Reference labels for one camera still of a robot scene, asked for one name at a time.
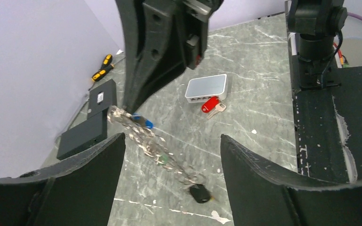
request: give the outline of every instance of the black box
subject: black box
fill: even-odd
[[[57,158],[78,154],[107,138],[107,113],[99,112],[62,134]]]
[[[89,119],[102,111],[107,114],[107,109],[112,105],[117,105],[117,94],[116,83],[110,79],[91,90],[87,118]]]

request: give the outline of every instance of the gray marble surface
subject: gray marble surface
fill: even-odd
[[[124,62],[99,84],[113,79],[118,101],[123,97]],[[206,119],[201,104],[184,97],[193,78],[226,73],[227,109]],[[84,107],[72,126],[86,119]],[[206,58],[196,70],[153,95],[138,113],[151,120],[181,160],[207,177],[217,199],[197,204],[173,175],[156,166],[130,140],[113,202],[110,226],[233,225],[220,158],[220,135],[227,134],[259,155],[296,171],[285,15],[256,20],[211,32]],[[108,134],[121,132],[109,125]],[[51,153],[44,165],[57,162]]]

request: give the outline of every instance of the twisted metal cable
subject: twisted metal cable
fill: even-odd
[[[118,122],[122,124],[126,130],[126,136],[134,141],[143,150],[144,154],[157,165],[162,166],[167,171],[172,171],[175,178],[185,186],[185,189],[196,184],[204,184],[205,176],[194,172],[192,166],[181,165],[175,159],[174,154],[169,152],[165,139],[154,134],[145,125],[140,124],[135,116],[117,106],[111,106],[107,119],[111,123]]]

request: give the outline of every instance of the white label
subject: white label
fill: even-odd
[[[98,104],[103,101],[103,92],[98,94]]]

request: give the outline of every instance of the white box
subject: white box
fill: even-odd
[[[191,104],[206,102],[214,96],[217,96],[220,100],[224,100],[227,97],[227,90],[227,74],[191,79],[188,82],[185,98]]]

